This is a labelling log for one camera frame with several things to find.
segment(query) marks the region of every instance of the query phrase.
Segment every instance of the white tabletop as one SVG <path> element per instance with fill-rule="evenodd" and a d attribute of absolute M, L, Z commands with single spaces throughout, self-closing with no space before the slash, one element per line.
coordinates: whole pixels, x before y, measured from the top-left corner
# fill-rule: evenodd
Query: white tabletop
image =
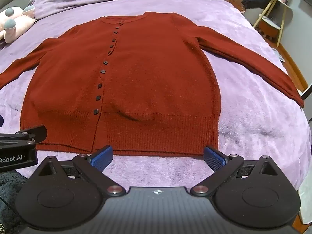
<path fill-rule="evenodd" d="M 285 5 L 286 7 L 290 8 L 287 4 L 281 2 L 280 0 L 277 0 L 277 1 L 279 1 L 281 4 Z"/>

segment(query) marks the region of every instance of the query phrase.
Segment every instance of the red cardigan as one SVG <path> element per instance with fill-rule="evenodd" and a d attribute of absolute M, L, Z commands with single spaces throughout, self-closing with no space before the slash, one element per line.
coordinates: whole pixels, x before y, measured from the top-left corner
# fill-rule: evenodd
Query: red cardigan
<path fill-rule="evenodd" d="M 38 67 L 21 129 L 44 124 L 38 149 L 201 155 L 218 148 L 220 91 L 201 49 L 240 63 L 296 101 L 291 79 L 261 55 L 175 14 L 102 17 L 46 39 L 0 75 L 0 89 Z"/>

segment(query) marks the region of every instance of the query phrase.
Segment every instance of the purple blanket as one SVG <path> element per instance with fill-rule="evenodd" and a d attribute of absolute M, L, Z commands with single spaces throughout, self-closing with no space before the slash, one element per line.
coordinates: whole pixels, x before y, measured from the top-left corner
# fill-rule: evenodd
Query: purple blanket
<path fill-rule="evenodd" d="M 58 37 L 74 25 L 108 15 L 141 15 L 145 11 L 176 12 L 197 25 L 208 26 L 261 54 L 283 71 L 268 44 L 231 4 L 224 0 L 111 0 L 75 7 L 75 0 L 34 0 L 42 17 L 29 31 L 0 51 L 0 72 L 15 59 L 26 56 L 44 39 Z M 46 4 L 45 11 L 40 4 Z M 302 183 L 311 161 L 311 132 L 298 104 L 243 66 L 205 52 L 215 71 L 221 91 L 219 150 L 245 159 L 269 155 L 295 188 Z M 14 133 L 27 86 L 34 70 L 0 90 L 0 133 Z M 38 152 L 39 161 L 51 154 L 60 160 L 71 153 Z M 29 177 L 35 167 L 19 170 Z M 115 156 L 104 173 L 119 184 L 129 186 L 186 186 L 190 188 L 212 174 L 202 159 Z"/>

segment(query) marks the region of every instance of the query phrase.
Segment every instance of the screw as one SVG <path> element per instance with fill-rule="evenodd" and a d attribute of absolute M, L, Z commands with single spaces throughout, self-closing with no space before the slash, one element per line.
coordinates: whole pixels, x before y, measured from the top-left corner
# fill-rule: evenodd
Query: screw
<path fill-rule="evenodd" d="M 112 194 L 119 194 L 122 192 L 122 187 L 121 186 L 110 186 L 107 188 L 107 192 L 112 193 Z"/>
<path fill-rule="evenodd" d="M 194 186 L 193 191 L 198 194 L 203 194 L 208 192 L 208 187 L 206 186 Z"/>

